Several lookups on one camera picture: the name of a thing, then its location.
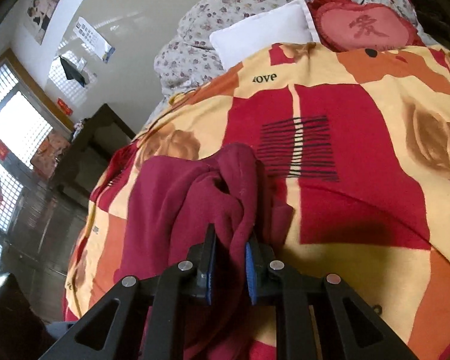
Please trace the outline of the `dark red garment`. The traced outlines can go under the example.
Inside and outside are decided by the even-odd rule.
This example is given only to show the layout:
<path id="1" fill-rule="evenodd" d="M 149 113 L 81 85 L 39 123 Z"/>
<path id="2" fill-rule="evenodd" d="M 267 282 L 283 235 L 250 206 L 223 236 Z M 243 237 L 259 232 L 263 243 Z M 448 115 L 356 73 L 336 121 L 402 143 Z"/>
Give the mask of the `dark red garment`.
<path id="1" fill-rule="evenodd" d="M 122 260 L 114 273 L 147 279 L 183 261 L 214 225 L 226 255 L 218 298 L 187 313 L 186 359 L 247 359 L 248 320 L 245 245 L 252 233 L 274 248 L 285 242 L 293 208 L 275 197 L 252 149 L 230 144 L 192 161 L 157 156 L 144 162 L 128 201 Z"/>

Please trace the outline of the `dark wooden nightstand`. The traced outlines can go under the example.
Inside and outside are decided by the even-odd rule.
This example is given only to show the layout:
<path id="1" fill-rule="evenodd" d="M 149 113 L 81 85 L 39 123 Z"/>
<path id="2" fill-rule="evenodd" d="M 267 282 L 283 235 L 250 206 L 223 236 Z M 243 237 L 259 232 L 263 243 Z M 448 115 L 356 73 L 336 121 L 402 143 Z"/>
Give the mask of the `dark wooden nightstand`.
<path id="1" fill-rule="evenodd" d="M 102 105 L 74 135 L 58 159 L 49 186 L 84 205 L 109 165 L 113 154 L 127 146 L 136 133 L 108 105 Z"/>

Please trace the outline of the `red orange patterned blanket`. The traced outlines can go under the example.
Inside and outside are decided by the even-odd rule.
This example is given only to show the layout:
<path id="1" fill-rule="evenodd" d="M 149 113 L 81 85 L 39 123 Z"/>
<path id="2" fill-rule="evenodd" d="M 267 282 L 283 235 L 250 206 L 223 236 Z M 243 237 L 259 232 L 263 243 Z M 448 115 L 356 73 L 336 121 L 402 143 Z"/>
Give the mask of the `red orange patterned blanket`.
<path id="1" fill-rule="evenodd" d="M 117 282 L 144 162 L 250 147 L 293 208 L 277 257 L 343 278 L 419 359 L 450 357 L 450 52 L 335 53 L 274 44 L 186 94 L 118 150 L 93 189 L 65 282 L 65 319 Z M 275 317 L 249 308 L 247 359 L 276 356 Z"/>

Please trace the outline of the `window with blinds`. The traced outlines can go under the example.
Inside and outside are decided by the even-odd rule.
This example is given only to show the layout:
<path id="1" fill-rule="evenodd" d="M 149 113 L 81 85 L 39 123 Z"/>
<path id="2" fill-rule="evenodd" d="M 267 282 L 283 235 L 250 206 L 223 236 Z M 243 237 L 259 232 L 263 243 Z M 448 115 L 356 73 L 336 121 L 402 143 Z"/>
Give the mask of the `window with blinds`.
<path id="1" fill-rule="evenodd" d="M 9 63 L 0 64 L 0 269 L 2 252 L 37 238 L 49 193 L 32 172 L 32 156 L 51 133 Z"/>

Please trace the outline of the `floral grey quilt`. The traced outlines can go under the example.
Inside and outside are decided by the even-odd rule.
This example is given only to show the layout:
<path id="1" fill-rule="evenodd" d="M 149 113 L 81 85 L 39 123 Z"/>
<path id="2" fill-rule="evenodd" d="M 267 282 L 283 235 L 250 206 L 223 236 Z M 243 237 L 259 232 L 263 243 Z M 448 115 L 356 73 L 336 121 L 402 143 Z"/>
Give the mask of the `floral grey quilt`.
<path id="1" fill-rule="evenodd" d="M 435 40 L 424 32 L 410 0 L 351 0 L 379 3 L 396 11 L 417 30 L 426 45 Z M 178 23 L 176 35 L 154 59 L 163 99 L 152 111 L 158 116 L 169 99 L 220 76 L 256 51 L 276 42 L 318 41 L 313 0 L 201 0 Z"/>

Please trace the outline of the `red heart cushion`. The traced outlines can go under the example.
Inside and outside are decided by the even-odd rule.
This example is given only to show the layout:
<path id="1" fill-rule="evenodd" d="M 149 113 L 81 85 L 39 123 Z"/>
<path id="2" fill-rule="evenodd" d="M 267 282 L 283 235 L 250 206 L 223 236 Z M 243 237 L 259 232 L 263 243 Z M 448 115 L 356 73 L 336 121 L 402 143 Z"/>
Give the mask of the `red heart cushion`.
<path id="1" fill-rule="evenodd" d="M 384 4 L 313 0 L 307 6 L 320 41 L 335 52 L 424 45 L 416 27 Z"/>

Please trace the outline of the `white pillow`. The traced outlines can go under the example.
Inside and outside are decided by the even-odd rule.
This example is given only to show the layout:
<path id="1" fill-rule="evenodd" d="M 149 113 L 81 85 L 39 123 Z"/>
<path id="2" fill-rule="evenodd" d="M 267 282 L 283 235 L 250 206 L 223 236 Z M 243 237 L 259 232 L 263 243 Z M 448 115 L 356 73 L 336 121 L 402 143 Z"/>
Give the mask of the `white pillow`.
<path id="1" fill-rule="evenodd" d="M 227 71 L 275 43 L 306 44 L 319 42 L 320 37 L 305 0 L 293 0 L 214 31 L 209 41 Z"/>

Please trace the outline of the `dark cloth on wall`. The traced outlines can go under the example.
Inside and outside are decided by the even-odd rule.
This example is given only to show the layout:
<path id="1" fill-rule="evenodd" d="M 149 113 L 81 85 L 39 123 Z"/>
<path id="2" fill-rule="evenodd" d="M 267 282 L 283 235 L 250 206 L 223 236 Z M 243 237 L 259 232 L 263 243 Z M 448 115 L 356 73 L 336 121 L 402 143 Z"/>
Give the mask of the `dark cloth on wall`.
<path id="1" fill-rule="evenodd" d="M 86 86 L 87 81 L 83 74 L 71 63 L 68 59 L 59 57 L 61 66 L 65 72 L 65 77 L 67 80 L 75 80 L 78 84 L 80 84 L 83 88 Z"/>

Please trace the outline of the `wall calendar poster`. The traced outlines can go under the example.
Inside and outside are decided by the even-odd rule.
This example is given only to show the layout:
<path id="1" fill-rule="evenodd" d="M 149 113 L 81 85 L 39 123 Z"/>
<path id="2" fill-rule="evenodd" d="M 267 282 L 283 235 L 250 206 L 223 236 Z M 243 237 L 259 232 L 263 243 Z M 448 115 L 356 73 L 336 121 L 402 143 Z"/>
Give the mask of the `wall calendar poster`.
<path id="1" fill-rule="evenodd" d="M 108 63 L 115 48 L 81 16 L 74 25 L 74 33 L 90 48 L 103 63 Z"/>

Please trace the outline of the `framed wall photo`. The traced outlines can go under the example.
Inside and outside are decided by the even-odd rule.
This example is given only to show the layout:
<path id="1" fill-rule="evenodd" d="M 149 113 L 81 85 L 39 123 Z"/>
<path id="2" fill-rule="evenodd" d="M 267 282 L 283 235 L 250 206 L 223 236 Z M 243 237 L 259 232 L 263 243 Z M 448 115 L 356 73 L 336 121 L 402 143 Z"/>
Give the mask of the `framed wall photo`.
<path id="1" fill-rule="evenodd" d="M 33 39 L 41 45 L 60 0 L 29 0 L 23 24 Z"/>

